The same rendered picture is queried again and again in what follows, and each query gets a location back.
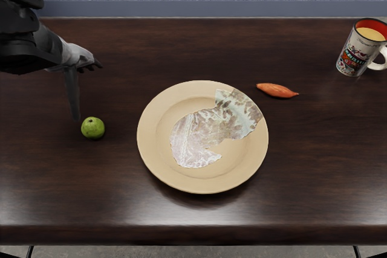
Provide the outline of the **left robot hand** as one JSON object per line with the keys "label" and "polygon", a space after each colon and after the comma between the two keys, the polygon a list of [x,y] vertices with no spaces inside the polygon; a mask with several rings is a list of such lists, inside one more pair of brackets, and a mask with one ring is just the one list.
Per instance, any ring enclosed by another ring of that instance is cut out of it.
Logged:
{"label": "left robot hand", "polygon": [[63,74],[72,119],[79,121],[81,114],[78,73],[83,73],[85,69],[94,71],[94,68],[103,68],[103,66],[85,48],[73,43],[67,43],[62,38],[59,39],[62,44],[62,61],[59,65],[45,70],[50,73]]}

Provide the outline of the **green round fruit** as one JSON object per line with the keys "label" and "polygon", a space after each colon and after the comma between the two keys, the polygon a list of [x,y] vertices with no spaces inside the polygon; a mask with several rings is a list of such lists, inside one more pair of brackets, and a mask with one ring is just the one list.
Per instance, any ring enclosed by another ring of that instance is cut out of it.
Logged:
{"label": "green round fruit", "polygon": [[105,134],[105,124],[97,117],[87,117],[82,122],[81,133],[90,140],[98,140]]}

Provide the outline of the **beige patterned plate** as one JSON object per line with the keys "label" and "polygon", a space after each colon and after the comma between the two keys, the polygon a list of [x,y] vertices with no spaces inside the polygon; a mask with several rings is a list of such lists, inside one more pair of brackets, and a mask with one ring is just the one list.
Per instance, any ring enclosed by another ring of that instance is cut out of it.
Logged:
{"label": "beige patterned plate", "polygon": [[138,123],[137,145],[160,181],[184,192],[212,194],[241,185],[259,169],[268,128],[243,92],[195,80],[152,99]]}

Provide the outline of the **orange sweet potato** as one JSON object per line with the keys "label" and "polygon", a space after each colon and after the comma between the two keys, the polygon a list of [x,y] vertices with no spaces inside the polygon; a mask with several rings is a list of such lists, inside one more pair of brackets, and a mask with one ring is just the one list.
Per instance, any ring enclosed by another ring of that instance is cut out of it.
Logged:
{"label": "orange sweet potato", "polygon": [[298,92],[274,83],[257,83],[256,87],[262,92],[276,98],[293,98],[299,95]]}

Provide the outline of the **printed mug with red inside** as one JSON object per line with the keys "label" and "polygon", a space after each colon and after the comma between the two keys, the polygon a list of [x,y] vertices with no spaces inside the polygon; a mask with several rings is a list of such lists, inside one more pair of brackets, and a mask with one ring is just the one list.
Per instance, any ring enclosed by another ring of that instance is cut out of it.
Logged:
{"label": "printed mug with red inside", "polygon": [[387,23],[374,18],[356,21],[336,61],[337,70],[359,77],[366,69],[387,69]]}

